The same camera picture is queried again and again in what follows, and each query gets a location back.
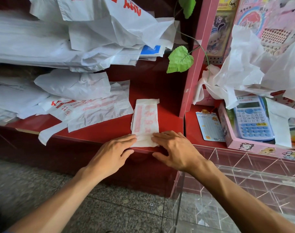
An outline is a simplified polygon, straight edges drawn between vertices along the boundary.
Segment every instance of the clear acrylic box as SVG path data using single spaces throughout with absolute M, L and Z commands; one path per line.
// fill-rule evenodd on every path
M 195 146 L 229 179 L 295 224 L 295 161 Z M 165 203 L 163 232 L 240 232 L 209 191 L 180 172 Z

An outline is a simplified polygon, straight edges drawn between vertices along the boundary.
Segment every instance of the calculator button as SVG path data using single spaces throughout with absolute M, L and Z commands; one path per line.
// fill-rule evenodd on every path
M 247 114 L 252 114 L 253 113 L 253 109 L 246 109 L 245 110 Z

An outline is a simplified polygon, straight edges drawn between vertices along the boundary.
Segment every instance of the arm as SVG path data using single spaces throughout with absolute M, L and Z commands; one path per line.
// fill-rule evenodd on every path
M 183 136 L 173 131 L 154 133 L 152 140 L 168 150 L 169 156 L 153 156 L 167 166 L 188 172 L 214 196 L 241 232 L 293 232 L 295 225 L 228 179 L 206 160 Z
M 49 200 L 12 227 L 10 233 L 61 232 L 89 192 L 104 178 L 117 172 L 134 151 L 128 149 L 136 142 L 127 135 L 105 143 L 75 177 Z

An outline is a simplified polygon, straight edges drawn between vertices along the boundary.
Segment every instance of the artificial plant vine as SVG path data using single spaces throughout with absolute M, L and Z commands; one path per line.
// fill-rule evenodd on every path
M 175 4 L 175 8 L 173 10 L 174 17 L 176 17 L 176 15 L 178 15 L 181 11 L 180 10 L 180 11 L 178 11 L 177 14 L 175 14 L 178 2 L 180 4 L 180 6 L 182 7 L 181 10 L 183 10 L 184 17 L 186 19 L 188 19 L 193 13 L 196 1 L 195 0 L 177 0 L 177 2 Z M 188 50 L 186 49 L 185 46 L 178 46 L 176 49 L 174 49 L 168 57 L 169 65 L 168 65 L 167 73 L 169 74 L 169 73 L 173 73 L 173 72 L 184 72 L 184 71 L 188 70 L 194 63 L 194 58 L 190 54 L 194 50 L 196 50 L 200 47 L 204 51 L 206 58 L 207 58 L 208 65 L 209 65 L 208 56 L 207 56 L 205 50 L 203 49 L 203 47 L 201 46 L 201 44 L 195 38 L 178 31 L 175 23 L 174 23 L 174 25 L 175 25 L 176 31 L 178 33 L 195 40 L 198 43 L 198 46 L 196 48 L 194 48 L 193 50 L 191 50 L 190 52 L 188 52 Z

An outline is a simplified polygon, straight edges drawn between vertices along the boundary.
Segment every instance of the blue label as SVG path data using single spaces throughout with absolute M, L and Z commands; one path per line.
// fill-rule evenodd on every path
M 157 54 L 159 52 L 159 49 L 161 49 L 161 46 L 159 45 L 156 45 L 153 48 L 145 45 L 143 48 L 142 48 L 142 51 L 141 51 L 141 55 L 153 55 L 153 54 Z

